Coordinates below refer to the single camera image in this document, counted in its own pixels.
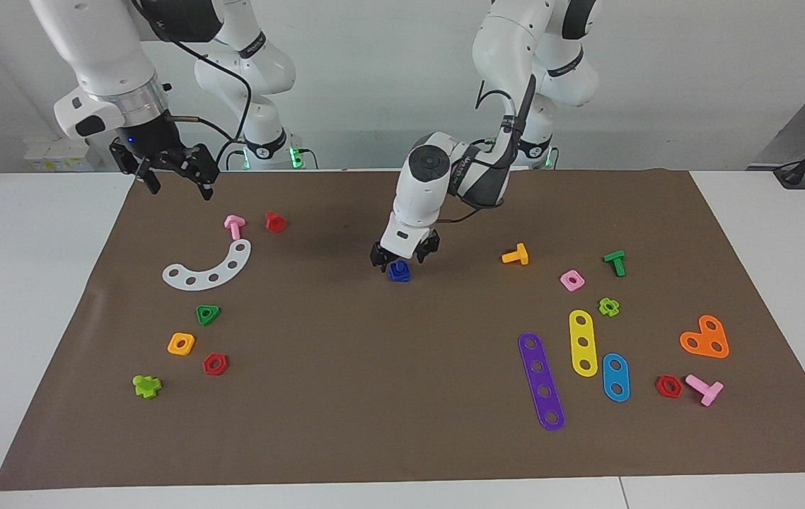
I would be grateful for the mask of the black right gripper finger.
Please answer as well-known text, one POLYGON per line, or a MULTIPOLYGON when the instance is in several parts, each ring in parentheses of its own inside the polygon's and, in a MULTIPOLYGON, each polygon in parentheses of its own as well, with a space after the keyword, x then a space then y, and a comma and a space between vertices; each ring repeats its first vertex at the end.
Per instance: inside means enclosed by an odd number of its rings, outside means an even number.
POLYGON ((135 178, 149 190, 151 194, 158 194, 161 188, 161 183, 151 167, 151 159, 143 158, 135 170, 135 178))
POLYGON ((198 187, 202 199, 209 201, 213 197, 213 184, 217 180, 217 168, 215 165, 197 165, 193 170, 192 181, 198 187))

